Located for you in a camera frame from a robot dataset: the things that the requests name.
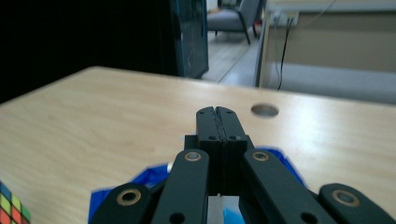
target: beige wall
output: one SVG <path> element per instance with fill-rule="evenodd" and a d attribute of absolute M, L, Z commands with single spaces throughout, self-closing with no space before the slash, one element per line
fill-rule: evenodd
<path fill-rule="evenodd" d="M 298 25 L 290 30 L 285 63 L 396 73 L 396 12 L 326 13 L 312 21 L 317 15 L 300 14 Z M 276 32 L 279 62 L 285 33 L 285 28 Z M 266 37 L 262 79 L 269 72 L 265 63 L 273 62 L 276 55 L 273 27 Z"/>

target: round metal fastener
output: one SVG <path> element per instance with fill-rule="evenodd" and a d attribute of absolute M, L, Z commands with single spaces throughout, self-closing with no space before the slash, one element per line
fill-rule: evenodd
<path fill-rule="evenodd" d="M 361 200 L 356 195 L 344 189 L 333 190 L 332 196 L 337 202 L 349 207 L 358 207 L 361 205 Z"/>
<path fill-rule="evenodd" d="M 268 161 L 270 157 L 265 152 L 254 152 L 253 159 L 256 161 Z"/>
<path fill-rule="evenodd" d="M 138 189 L 125 189 L 117 197 L 117 203 L 122 206 L 136 204 L 142 198 L 142 193 Z"/>
<path fill-rule="evenodd" d="M 198 152 L 189 152 L 184 156 L 184 159 L 186 159 L 186 161 L 198 161 L 201 158 L 202 156 Z"/>

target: chair seat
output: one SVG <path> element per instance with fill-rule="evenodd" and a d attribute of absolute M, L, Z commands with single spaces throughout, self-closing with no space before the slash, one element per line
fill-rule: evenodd
<path fill-rule="evenodd" d="M 222 9 L 218 13 L 207 15 L 208 31 L 241 31 L 243 30 L 242 22 L 236 11 Z"/>

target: black cable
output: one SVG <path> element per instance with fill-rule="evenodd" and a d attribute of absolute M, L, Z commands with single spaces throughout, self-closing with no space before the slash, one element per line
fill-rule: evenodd
<path fill-rule="evenodd" d="M 293 18 L 288 19 L 288 25 L 286 27 L 285 45 L 283 46 L 282 61 L 280 63 L 280 80 L 279 80 L 279 86 L 277 87 L 278 90 L 280 90 L 280 87 L 282 86 L 283 62 L 285 61 L 286 45 L 288 44 L 288 36 L 289 36 L 289 31 L 290 31 L 290 27 L 291 27 L 292 23 L 293 23 Z"/>

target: black cabinet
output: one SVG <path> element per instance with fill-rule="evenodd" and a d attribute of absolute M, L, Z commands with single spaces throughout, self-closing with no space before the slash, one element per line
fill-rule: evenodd
<path fill-rule="evenodd" d="M 205 0 L 0 0 L 0 102 L 89 66 L 199 78 Z"/>

